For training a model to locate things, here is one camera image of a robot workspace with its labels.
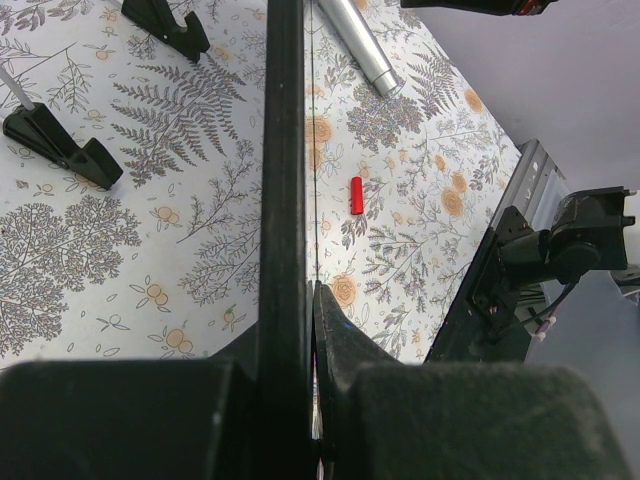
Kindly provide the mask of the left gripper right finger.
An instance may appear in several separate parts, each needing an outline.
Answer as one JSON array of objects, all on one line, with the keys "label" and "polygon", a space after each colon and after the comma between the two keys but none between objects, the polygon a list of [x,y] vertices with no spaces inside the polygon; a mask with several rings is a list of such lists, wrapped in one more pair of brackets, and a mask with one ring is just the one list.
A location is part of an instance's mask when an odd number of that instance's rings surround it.
[{"label": "left gripper right finger", "polygon": [[563,367],[406,365],[317,284],[313,321],[328,479],[628,479],[592,389]]}]

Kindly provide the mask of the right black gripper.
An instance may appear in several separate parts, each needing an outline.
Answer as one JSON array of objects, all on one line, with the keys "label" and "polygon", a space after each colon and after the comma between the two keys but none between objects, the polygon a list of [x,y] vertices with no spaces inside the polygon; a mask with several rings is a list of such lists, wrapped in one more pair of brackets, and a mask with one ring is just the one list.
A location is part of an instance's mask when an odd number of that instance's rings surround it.
[{"label": "right black gripper", "polygon": [[403,8],[441,7],[489,15],[540,15],[557,0],[401,0]]}]

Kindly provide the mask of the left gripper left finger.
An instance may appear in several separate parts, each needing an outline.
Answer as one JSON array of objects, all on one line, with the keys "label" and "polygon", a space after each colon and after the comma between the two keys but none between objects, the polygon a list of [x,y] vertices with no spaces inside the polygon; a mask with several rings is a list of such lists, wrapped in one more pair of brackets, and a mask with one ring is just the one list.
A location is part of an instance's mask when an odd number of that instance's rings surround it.
[{"label": "left gripper left finger", "polygon": [[256,327],[204,359],[31,361],[1,375],[4,479],[248,479]]}]

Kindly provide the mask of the red marker cap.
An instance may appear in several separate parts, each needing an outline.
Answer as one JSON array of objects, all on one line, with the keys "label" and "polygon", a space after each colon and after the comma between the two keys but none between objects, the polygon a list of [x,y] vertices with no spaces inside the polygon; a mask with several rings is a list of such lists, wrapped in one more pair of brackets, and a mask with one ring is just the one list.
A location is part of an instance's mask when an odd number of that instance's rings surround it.
[{"label": "red marker cap", "polygon": [[358,216],[364,213],[364,190],[363,180],[360,176],[355,176],[350,182],[351,193],[351,214]]}]

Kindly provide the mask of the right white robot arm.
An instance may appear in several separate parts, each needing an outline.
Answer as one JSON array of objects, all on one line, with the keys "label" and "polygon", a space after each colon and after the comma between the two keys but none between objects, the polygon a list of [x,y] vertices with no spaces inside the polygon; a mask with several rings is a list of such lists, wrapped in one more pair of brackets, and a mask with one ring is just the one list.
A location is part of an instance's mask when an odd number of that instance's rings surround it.
[{"label": "right white robot arm", "polygon": [[592,270],[629,280],[639,272],[639,193],[624,187],[572,193],[559,203],[552,226],[540,231],[509,206],[486,239],[473,261],[470,294],[478,305],[537,282],[574,286]]}]

